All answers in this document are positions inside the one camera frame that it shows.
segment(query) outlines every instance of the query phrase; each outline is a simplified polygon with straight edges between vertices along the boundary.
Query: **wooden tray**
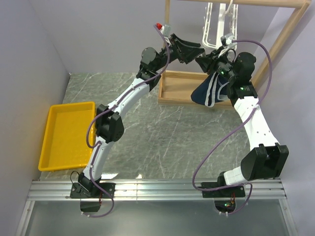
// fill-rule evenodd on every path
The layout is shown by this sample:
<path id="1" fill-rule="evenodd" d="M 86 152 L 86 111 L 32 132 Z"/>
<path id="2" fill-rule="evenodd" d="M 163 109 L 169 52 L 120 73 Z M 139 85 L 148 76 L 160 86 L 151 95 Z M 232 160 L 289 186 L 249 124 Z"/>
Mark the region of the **wooden tray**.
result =
<path id="1" fill-rule="evenodd" d="M 162 74 L 157 100 L 159 104 L 196 105 L 190 95 L 208 77 L 204 73 L 169 71 Z M 216 103 L 214 108 L 231 109 L 231 102 Z"/>

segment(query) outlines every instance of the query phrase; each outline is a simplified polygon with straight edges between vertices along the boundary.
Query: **blue garment with white stripes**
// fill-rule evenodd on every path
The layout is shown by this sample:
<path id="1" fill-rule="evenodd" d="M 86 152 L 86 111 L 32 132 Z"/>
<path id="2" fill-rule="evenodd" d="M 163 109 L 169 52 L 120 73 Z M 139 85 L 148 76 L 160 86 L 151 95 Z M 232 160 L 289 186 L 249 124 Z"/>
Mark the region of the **blue garment with white stripes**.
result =
<path id="1" fill-rule="evenodd" d="M 190 97 L 197 104 L 213 107 L 216 102 L 228 100 L 227 84 L 227 79 L 217 72 L 213 73 L 192 92 Z"/>

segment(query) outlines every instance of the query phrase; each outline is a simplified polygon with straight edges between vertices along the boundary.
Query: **marble tile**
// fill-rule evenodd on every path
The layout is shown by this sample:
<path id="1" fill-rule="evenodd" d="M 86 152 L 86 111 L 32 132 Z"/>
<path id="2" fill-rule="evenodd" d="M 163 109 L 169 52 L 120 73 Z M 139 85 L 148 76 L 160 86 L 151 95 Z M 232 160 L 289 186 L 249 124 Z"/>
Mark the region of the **marble tile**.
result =
<path id="1" fill-rule="evenodd" d="M 64 103 L 108 104 L 133 81 L 132 73 L 72 74 Z M 208 151 L 236 128 L 234 110 L 159 105 L 158 88 L 144 96 L 124 119 L 125 133 L 113 146 L 103 172 L 115 178 L 191 178 Z M 210 156 L 197 177 L 216 178 L 237 167 L 249 152 L 245 130 L 232 135 Z M 69 179 L 72 170 L 44 172 L 41 179 Z"/>

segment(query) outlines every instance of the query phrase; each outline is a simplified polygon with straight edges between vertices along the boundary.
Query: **black mounting plate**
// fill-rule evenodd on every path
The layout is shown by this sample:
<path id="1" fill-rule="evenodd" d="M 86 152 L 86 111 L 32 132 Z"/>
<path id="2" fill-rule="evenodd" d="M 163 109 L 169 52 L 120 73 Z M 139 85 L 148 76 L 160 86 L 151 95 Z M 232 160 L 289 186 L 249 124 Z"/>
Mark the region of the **black mounting plate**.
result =
<path id="1" fill-rule="evenodd" d="M 115 183 L 99 183 L 98 184 L 102 189 L 104 189 L 106 192 L 108 192 L 112 198 L 114 197 L 115 193 Z M 70 198 L 74 199 L 85 199 L 85 198 L 99 198 L 99 194 L 97 196 L 91 196 L 91 194 L 81 185 L 78 183 L 73 183 L 70 193 Z M 106 194 L 102 194 L 101 198 L 109 198 Z"/>
<path id="2" fill-rule="evenodd" d="M 217 182 L 202 182 L 201 188 L 217 188 Z M 230 198 L 232 193 L 235 193 L 236 198 L 245 197 L 245 190 L 243 186 L 236 186 L 232 188 L 221 189 L 217 191 L 206 192 L 202 191 L 203 198 Z"/>

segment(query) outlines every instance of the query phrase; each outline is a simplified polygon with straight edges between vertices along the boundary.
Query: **navy blue cloth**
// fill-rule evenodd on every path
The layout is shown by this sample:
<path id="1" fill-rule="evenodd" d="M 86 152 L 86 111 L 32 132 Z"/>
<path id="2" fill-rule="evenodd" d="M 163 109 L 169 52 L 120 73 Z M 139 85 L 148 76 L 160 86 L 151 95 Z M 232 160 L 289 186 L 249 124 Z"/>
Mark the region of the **navy blue cloth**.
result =
<path id="1" fill-rule="evenodd" d="M 216 102 L 228 99 L 227 84 L 227 79 L 218 73 L 213 73 L 192 92 L 190 97 L 197 104 L 213 107 Z"/>

